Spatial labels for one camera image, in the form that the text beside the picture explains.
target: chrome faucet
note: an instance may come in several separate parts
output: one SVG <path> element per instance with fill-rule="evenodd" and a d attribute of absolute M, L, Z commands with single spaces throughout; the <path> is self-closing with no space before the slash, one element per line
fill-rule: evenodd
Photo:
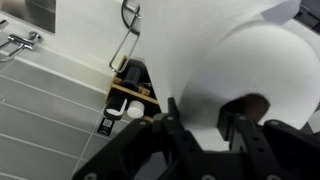
<path fill-rule="evenodd" d="M 9 25 L 9 22 L 7 20 L 2 20 L 0 22 L 0 32 Z"/>
<path fill-rule="evenodd" d="M 29 49 L 30 51 L 33 51 L 36 43 L 41 41 L 42 41 L 42 37 L 36 32 L 30 32 L 28 39 L 24 39 L 14 34 L 10 34 L 8 37 L 8 42 L 2 44 L 0 46 L 0 50 L 7 47 L 10 43 L 17 45 L 18 48 L 15 49 L 13 52 L 11 52 L 8 56 L 0 59 L 0 63 L 4 63 L 12 60 L 16 55 L 18 55 L 24 49 Z"/>

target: white cup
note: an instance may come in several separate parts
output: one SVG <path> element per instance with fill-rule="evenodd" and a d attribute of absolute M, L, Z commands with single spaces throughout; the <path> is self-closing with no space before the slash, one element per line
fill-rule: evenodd
<path fill-rule="evenodd" d="M 144 115 L 144 105 L 139 101 L 131 101 L 127 114 L 131 118 L 141 118 Z"/>

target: black cylinder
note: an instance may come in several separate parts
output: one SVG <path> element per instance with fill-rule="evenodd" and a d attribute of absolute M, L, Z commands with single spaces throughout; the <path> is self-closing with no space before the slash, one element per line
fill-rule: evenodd
<path fill-rule="evenodd" d="M 131 89 L 133 91 L 138 91 L 138 82 L 141 78 L 141 69 L 138 66 L 131 66 L 124 79 L 120 82 L 120 86 Z"/>

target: white paper roll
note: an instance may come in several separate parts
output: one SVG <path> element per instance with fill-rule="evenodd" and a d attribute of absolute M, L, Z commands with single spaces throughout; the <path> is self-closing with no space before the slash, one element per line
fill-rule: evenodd
<path fill-rule="evenodd" d="M 254 21 L 272 21 L 276 13 L 281 21 L 274 22 L 281 24 L 296 4 L 142 2 L 141 43 L 162 111 L 167 111 L 167 98 L 174 97 L 184 125 L 204 149 L 227 148 L 215 128 L 219 109 L 246 94 L 259 93 L 271 104 L 260 124 L 274 118 L 301 128 L 315 110 L 320 65 L 313 49 L 281 27 Z"/>

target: paper sheet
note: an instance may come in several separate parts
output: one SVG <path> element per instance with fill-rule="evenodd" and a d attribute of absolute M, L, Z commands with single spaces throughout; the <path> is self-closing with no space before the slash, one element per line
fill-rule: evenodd
<path fill-rule="evenodd" d="M 313 50 L 287 31 L 270 24 L 264 27 L 263 23 L 250 23 L 252 20 L 284 23 L 296 13 L 298 3 L 296 0 L 141 2 L 141 44 L 161 108 L 166 112 L 167 98 L 174 97 L 183 123 L 203 148 L 226 148 L 215 129 L 219 108 L 246 93 L 261 93 L 270 101 L 271 108 L 263 121 L 277 118 L 301 128 L 311 115 L 320 99 L 319 62 Z M 270 29 L 260 29 L 255 34 L 255 26 Z M 241 37 L 233 39 L 245 29 L 251 32 L 240 33 Z M 237 46 L 230 42 L 221 44 L 231 34 L 230 41 Z M 268 39 L 274 43 L 260 44 Z"/>

